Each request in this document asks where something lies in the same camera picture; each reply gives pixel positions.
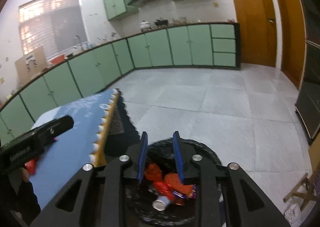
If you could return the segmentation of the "dark gloved left hand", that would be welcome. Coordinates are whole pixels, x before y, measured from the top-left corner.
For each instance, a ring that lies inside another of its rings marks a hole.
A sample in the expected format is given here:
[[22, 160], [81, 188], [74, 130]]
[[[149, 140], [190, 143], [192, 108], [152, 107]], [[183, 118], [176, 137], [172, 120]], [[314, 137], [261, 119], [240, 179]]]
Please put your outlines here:
[[1, 176], [1, 226], [20, 226], [12, 213], [20, 213], [30, 225], [41, 212], [26, 168]]

